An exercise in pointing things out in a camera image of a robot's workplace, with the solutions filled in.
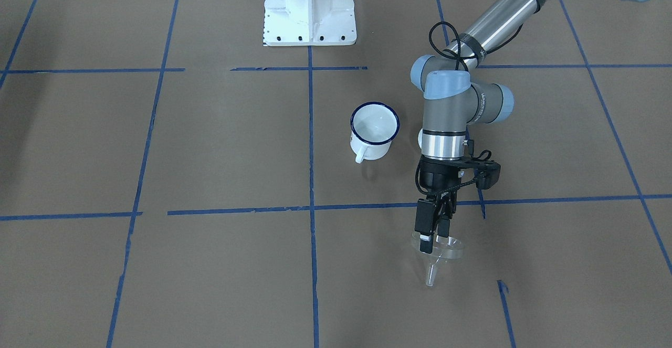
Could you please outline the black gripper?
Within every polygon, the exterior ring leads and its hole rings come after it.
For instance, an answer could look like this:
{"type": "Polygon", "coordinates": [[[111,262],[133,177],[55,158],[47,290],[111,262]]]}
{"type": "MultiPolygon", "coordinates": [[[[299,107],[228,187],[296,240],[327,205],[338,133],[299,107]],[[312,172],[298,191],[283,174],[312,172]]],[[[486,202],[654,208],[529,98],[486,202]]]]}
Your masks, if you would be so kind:
{"type": "Polygon", "coordinates": [[[422,156],[418,162],[418,190],[425,199],[418,199],[415,228],[418,233],[418,250],[432,254],[434,250],[434,200],[440,200],[437,235],[450,236],[452,218],[457,208],[457,191],[449,188],[460,185],[458,172],[464,168],[464,159],[440,161],[422,156]]]}

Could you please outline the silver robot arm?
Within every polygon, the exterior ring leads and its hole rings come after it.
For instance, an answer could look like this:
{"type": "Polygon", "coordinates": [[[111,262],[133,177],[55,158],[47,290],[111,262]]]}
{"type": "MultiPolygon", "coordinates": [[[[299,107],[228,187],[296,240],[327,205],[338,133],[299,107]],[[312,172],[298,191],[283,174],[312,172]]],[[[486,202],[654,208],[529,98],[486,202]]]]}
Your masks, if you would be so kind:
{"type": "Polygon", "coordinates": [[[422,154],[415,172],[423,198],[417,202],[414,232],[418,251],[425,255],[434,253],[435,244],[449,243],[458,191],[469,185],[492,188],[501,173],[490,151],[474,155],[467,128],[509,118],[515,106],[513,92],[477,81],[471,72],[511,42],[548,1],[552,0],[497,0],[464,33],[456,33],[446,49],[432,45],[435,54],[418,58],[411,67],[410,80],[423,93],[418,133],[422,154]]]}

